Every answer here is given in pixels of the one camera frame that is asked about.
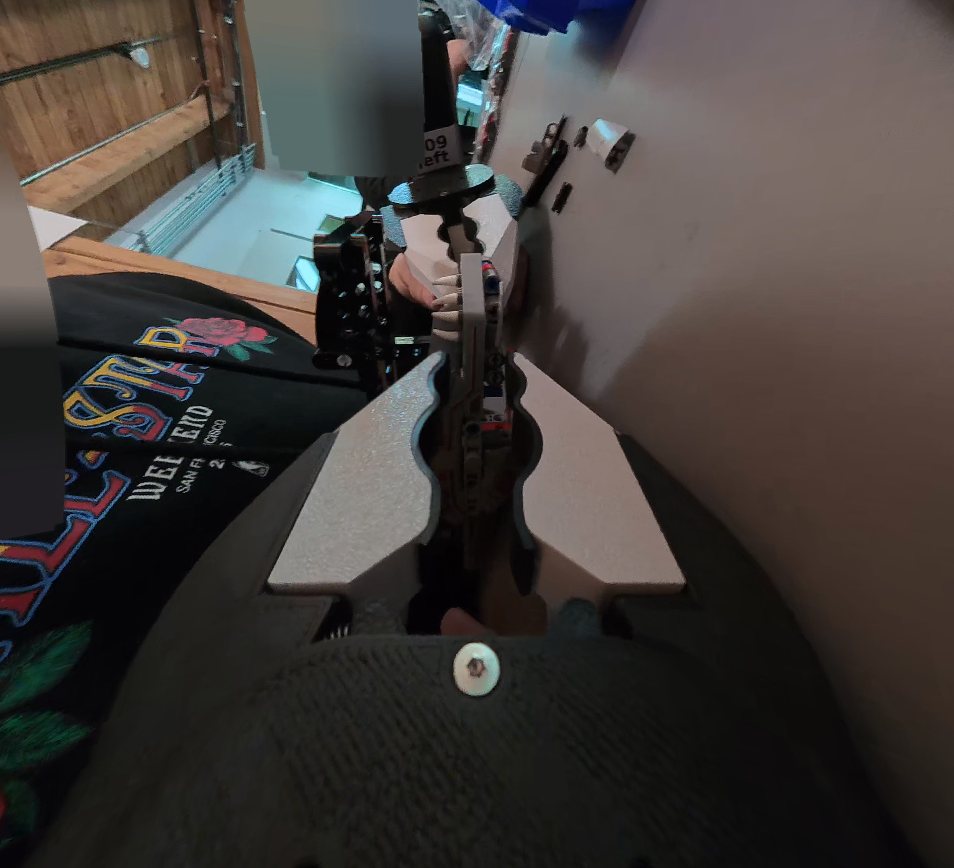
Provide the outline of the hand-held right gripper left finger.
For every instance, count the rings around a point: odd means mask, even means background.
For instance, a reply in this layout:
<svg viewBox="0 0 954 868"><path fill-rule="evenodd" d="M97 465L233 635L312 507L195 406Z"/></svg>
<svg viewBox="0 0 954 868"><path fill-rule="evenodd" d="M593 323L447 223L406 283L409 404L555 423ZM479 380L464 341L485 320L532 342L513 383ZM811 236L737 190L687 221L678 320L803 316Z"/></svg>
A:
<svg viewBox="0 0 954 868"><path fill-rule="evenodd" d="M268 578L281 594L414 596L441 489L420 439L437 411L436 352L344 423Z"/></svg>

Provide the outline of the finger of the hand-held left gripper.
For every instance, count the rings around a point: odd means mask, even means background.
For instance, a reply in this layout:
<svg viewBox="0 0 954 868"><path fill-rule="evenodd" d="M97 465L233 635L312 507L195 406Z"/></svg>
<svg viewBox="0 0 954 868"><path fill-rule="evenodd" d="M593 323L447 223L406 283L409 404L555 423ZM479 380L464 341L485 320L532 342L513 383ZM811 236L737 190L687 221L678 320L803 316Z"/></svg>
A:
<svg viewBox="0 0 954 868"><path fill-rule="evenodd" d="M459 263L450 253L449 244L439 236L442 223L436 215L403 218L403 252L414 275L435 293L435 307L460 307Z"/></svg>
<svg viewBox="0 0 954 868"><path fill-rule="evenodd" d="M464 216L476 224L476 242L495 267L500 287L510 289L518 261L518 223L504 201L472 201Z"/></svg>

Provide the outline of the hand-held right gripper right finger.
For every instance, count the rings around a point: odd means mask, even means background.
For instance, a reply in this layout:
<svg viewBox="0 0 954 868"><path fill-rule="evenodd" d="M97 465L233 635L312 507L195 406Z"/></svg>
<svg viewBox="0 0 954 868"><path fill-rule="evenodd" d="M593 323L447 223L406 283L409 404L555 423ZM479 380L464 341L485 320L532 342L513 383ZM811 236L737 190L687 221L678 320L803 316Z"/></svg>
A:
<svg viewBox="0 0 954 868"><path fill-rule="evenodd" d="M522 354L519 404L539 450L515 503L544 600L675 594L686 579L614 429Z"/></svg>

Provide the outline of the toy brick vehicle model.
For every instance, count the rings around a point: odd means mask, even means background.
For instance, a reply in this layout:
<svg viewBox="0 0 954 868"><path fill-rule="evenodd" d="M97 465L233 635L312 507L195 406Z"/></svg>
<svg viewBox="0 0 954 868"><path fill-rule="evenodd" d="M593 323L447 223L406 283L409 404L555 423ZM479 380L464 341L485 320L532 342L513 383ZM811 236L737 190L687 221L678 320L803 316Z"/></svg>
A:
<svg viewBox="0 0 954 868"><path fill-rule="evenodd" d="M371 403L428 356L447 355L435 380L440 404L420 439L441 505L435 533L418 548L419 589L476 581L506 530L519 467L515 372L503 340L509 289L484 258L475 223L442 223L439 236L459 263L461 306L433 311L390 285L404 246L386 241L381 216L354 218L314 245L316 367L351 372Z"/></svg>

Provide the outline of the person's left hand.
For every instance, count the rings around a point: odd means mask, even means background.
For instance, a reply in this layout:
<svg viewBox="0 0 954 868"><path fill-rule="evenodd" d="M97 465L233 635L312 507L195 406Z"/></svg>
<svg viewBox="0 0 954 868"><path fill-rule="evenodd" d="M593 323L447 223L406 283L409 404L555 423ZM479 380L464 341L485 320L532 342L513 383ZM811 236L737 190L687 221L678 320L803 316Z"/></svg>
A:
<svg viewBox="0 0 954 868"><path fill-rule="evenodd" d="M428 283L420 281L413 273L405 253L397 254L388 271L390 285L406 300L428 311L435 308L436 296Z"/></svg>

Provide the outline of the black rod with beam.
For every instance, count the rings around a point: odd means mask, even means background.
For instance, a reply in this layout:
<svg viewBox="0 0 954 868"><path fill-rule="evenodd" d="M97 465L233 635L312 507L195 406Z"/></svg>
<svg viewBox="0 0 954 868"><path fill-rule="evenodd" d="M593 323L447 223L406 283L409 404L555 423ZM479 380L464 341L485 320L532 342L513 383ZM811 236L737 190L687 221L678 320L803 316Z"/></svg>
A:
<svg viewBox="0 0 954 868"><path fill-rule="evenodd" d="M521 200L521 213L535 207L540 202L546 188L553 181L557 170L560 169L566 159L568 145L563 138L563 134L567 120L568 117L564 115L559 120L550 122L546 127L541 139L546 139L550 143L550 154L540 172L532 174L531 183Z"/></svg>

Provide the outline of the light grey curved panel piece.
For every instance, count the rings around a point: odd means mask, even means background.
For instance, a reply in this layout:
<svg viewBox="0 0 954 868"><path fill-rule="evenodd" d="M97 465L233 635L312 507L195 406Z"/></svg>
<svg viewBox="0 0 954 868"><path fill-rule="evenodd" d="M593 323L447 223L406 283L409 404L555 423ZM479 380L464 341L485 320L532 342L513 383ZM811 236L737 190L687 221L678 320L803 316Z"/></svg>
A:
<svg viewBox="0 0 954 868"><path fill-rule="evenodd" d="M636 141L636 134L617 123L599 118L588 128L587 148L605 169L618 173Z"/></svg>

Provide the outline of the clear plastic bag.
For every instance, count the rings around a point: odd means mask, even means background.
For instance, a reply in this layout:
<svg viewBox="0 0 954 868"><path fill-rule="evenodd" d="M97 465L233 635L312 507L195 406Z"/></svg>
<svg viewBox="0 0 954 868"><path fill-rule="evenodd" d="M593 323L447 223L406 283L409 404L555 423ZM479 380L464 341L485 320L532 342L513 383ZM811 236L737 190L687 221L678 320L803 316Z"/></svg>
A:
<svg viewBox="0 0 954 868"><path fill-rule="evenodd" d="M421 0L421 4L423 12L434 15L446 40L454 84L468 71L486 71L504 22L478 0Z"/></svg>

